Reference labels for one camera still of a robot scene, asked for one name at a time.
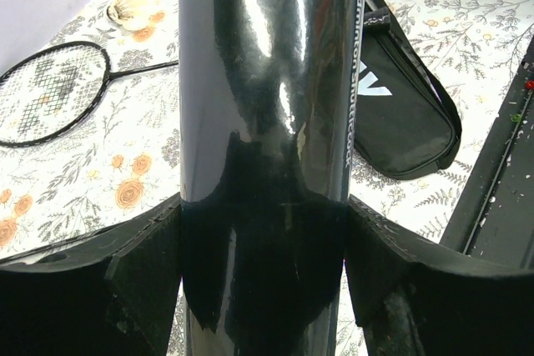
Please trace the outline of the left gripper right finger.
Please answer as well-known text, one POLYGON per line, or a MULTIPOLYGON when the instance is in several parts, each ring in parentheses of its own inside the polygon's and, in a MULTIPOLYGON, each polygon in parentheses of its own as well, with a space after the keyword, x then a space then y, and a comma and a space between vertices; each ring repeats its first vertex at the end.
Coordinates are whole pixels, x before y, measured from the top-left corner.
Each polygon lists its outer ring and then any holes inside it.
POLYGON ((345 271, 370 355, 531 355, 533 272, 434 243, 351 197, 345 271))

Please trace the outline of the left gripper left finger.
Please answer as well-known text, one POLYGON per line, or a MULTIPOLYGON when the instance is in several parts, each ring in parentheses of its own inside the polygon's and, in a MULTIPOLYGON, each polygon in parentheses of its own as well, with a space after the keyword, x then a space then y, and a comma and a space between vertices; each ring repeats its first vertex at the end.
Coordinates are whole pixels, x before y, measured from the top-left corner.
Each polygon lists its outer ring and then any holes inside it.
POLYGON ((164 355, 180 285, 180 197, 1 262, 4 355, 164 355))

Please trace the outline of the shuttlecock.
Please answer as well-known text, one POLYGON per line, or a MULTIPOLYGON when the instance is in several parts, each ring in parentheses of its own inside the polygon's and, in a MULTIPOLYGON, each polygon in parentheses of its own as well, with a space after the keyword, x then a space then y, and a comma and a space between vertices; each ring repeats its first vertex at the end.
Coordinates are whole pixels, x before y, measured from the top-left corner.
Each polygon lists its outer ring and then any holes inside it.
POLYGON ((109 20, 130 32, 147 27, 152 11, 149 0, 111 0, 106 8, 109 20))

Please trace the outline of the black shuttlecock tube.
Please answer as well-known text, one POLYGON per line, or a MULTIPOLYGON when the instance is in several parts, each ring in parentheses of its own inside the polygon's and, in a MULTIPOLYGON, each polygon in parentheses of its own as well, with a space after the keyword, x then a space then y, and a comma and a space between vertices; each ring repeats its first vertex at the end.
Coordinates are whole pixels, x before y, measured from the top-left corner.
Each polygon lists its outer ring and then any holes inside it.
POLYGON ((331 355, 363 0, 179 0, 189 355, 331 355))

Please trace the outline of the right badminton racket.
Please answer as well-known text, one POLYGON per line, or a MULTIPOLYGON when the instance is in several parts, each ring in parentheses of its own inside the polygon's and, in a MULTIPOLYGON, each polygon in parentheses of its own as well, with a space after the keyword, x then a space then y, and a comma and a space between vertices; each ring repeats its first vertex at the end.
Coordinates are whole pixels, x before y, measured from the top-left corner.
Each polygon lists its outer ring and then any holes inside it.
POLYGON ((34 53, 1 75, 1 145, 26 148, 50 142, 85 120, 112 81, 178 64, 113 72, 106 49, 88 41, 34 53))

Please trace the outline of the black racket cover bag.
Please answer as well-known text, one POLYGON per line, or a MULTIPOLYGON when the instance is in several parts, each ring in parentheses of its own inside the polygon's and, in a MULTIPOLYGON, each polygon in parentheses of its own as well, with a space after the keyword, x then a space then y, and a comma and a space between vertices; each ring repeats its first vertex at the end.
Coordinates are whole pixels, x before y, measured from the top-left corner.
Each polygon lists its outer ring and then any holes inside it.
POLYGON ((365 0, 355 151, 386 177, 413 180, 449 168, 461 134, 456 105, 385 0, 365 0))

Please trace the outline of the floral table mat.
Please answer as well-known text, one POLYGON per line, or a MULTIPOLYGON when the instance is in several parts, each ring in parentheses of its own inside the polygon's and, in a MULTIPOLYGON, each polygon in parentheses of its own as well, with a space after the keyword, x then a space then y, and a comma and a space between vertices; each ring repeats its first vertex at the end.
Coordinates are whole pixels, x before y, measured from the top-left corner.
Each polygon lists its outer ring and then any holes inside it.
MULTIPOLYGON (((113 72, 168 61, 179 64, 112 81, 85 120, 50 142, 26 148, 1 145, 1 262, 129 221, 179 195, 181 279, 164 355, 189 355, 181 230, 179 0, 149 0, 150 23, 133 32, 109 20, 110 1, 93 0, 57 35, 53 46, 97 43, 108 52, 113 72)), ((531 20, 533 0, 385 2, 456 105, 461 141, 449 168, 397 180, 379 173, 355 151, 354 126, 347 207, 356 197, 417 234, 419 219, 436 212, 436 231, 444 233, 450 208, 468 180, 461 170, 475 157, 474 143, 483 142, 497 108, 496 96, 525 47, 515 25, 531 20)), ((364 336, 350 299, 346 239, 347 225, 331 355, 354 353, 350 336, 364 336)))

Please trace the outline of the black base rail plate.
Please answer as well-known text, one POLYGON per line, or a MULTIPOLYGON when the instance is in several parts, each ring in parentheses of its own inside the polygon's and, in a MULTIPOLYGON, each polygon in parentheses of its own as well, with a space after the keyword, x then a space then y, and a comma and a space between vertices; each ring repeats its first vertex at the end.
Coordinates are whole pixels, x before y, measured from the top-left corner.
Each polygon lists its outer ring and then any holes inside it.
POLYGON ((441 245, 533 268, 533 49, 521 60, 441 245))

